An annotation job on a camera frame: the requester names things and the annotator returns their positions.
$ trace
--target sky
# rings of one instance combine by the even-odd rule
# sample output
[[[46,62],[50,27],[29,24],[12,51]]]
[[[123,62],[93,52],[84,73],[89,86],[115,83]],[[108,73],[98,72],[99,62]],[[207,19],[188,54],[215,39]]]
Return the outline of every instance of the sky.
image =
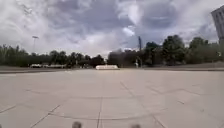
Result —
[[[211,11],[223,0],[0,0],[0,45],[28,52],[51,50],[90,56],[162,44],[178,34],[188,44],[195,36],[217,41]]]

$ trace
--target pavement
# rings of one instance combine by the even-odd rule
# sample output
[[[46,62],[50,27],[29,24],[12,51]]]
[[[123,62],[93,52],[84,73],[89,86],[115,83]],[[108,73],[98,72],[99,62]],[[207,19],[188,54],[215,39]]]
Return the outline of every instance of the pavement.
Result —
[[[2,128],[224,128],[224,72],[0,74]]]

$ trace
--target lamp post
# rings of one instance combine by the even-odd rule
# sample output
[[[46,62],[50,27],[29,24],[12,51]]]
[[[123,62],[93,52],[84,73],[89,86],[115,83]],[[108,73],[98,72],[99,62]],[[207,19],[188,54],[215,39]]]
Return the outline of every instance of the lamp post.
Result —
[[[36,39],[39,39],[38,36],[32,36],[33,38],[33,53],[35,53],[35,43],[36,43]]]

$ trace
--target feet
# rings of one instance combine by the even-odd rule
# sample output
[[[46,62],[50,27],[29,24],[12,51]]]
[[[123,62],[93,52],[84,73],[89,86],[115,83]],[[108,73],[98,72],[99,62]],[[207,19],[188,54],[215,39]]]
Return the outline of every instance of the feet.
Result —
[[[74,122],[72,124],[72,128],[82,128],[82,124],[80,122]]]
[[[82,124],[80,122],[74,122],[72,124],[72,128],[82,128]],[[139,124],[135,124],[135,125],[132,125],[131,128],[141,128],[141,126]]]

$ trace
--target building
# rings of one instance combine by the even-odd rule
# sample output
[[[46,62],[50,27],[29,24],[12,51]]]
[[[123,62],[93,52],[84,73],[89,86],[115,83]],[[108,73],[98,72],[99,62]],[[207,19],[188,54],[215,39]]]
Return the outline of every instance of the building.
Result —
[[[215,22],[216,31],[221,45],[220,52],[224,60],[224,5],[212,12],[212,17]]]
[[[215,22],[219,39],[224,39],[224,6],[214,10],[212,17]]]

